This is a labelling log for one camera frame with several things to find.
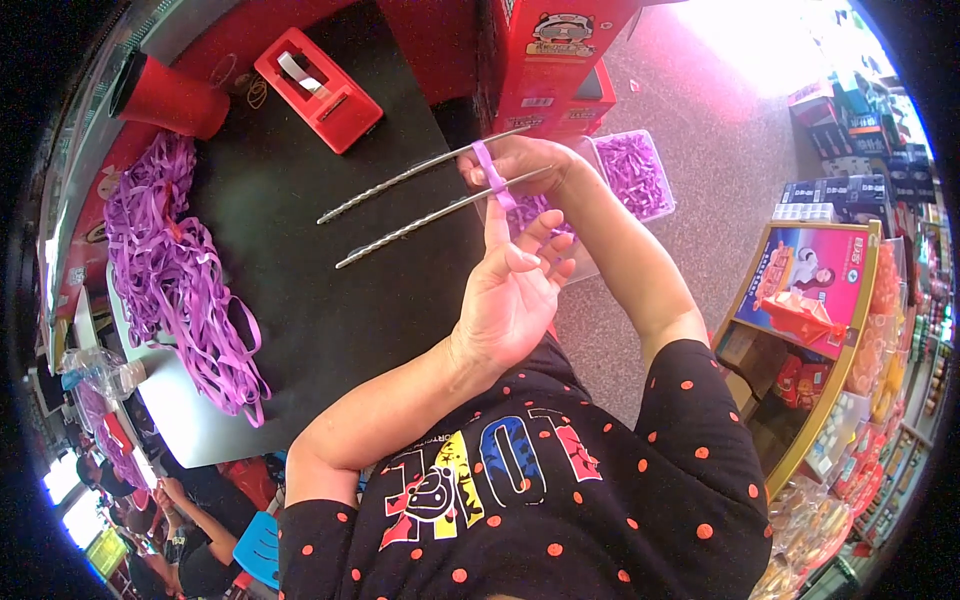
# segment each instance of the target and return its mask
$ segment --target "wrist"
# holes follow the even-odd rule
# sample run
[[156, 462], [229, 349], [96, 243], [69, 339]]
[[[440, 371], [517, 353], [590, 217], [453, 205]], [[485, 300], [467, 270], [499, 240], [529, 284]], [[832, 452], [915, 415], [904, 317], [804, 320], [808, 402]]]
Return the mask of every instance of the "wrist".
[[492, 360], [470, 349], [459, 322], [438, 347], [447, 364], [454, 391], [463, 392], [467, 399], [486, 392], [504, 372]]

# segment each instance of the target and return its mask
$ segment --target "hand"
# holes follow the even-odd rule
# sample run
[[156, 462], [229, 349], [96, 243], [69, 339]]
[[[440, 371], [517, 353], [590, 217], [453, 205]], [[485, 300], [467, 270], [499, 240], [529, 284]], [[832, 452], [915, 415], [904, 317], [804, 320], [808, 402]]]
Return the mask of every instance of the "hand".
[[512, 244], [506, 212], [496, 200], [487, 202], [487, 253], [470, 274], [460, 321], [450, 334], [455, 364], [479, 364], [499, 376], [537, 346], [576, 266], [573, 259], [555, 262], [573, 243], [569, 233], [543, 245], [563, 220], [560, 210], [548, 210]]
[[[553, 169], [531, 178], [511, 191], [518, 196], [550, 195], [564, 184], [567, 173], [574, 165], [586, 163], [577, 153], [566, 146], [533, 137], [510, 135], [487, 145], [493, 157], [493, 168], [504, 180], [512, 180], [539, 168], [553, 165]], [[474, 190], [490, 187], [487, 174], [473, 151], [457, 157], [457, 169]]]
[[166, 495], [177, 504], [186, 499], [183, 484], [173, 477], [160, 477], [160, 489], [162, 492], [166, 492]]

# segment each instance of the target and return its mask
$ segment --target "blue stool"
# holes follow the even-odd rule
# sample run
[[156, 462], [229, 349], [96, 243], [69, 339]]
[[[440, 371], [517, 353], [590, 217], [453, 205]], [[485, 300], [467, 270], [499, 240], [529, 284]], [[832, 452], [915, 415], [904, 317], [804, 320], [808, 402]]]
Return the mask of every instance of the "blue stool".
[[280, 561], [278, 546], [276, 519], [260, 511], [233, 548], [233, 558], [255, 580], [273, 589], [280, 589], [277, 578]]

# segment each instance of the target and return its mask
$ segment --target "fingernail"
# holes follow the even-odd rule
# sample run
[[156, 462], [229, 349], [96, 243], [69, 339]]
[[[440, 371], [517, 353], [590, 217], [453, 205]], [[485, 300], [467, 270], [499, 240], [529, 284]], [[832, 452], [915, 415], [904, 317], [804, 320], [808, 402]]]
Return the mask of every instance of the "fingernail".
[[536, 254], [530, 254], [529, 252], [521, 252], [520, 258], [523, 259], [523, 262], [531, 265], [537, 266], [540, 264], [540, 257], [537, 256]]

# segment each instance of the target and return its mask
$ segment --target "black table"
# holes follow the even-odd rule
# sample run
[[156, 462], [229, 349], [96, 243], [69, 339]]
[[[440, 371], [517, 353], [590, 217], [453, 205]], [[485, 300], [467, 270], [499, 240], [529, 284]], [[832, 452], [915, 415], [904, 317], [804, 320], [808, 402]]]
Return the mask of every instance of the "black table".
[[450, 161], [316, 225], [326, 210], [447, 146], [373, 1], [306, 33], [384, 118], [337, 156], [272, 88], [259, 109], [234, 98], [221, 131], [198, 143], [188, 195], [189, 213], [213, 233], [230, 290], [259, 323], [263, 348], [254, 360], [274, 391], [263, 403], [266, 423], [253, 429], [243, 416], [220, 413], [172, 352], [129, 348], [118, 323], [128, 357], [147, 367], [140, 394], [185, 467], [285, 449], [350, 389], [431, 348], [456, 323], [483, 255], [480, 221], [468, 207], [334, 270], [350, 251], [467, 190]]

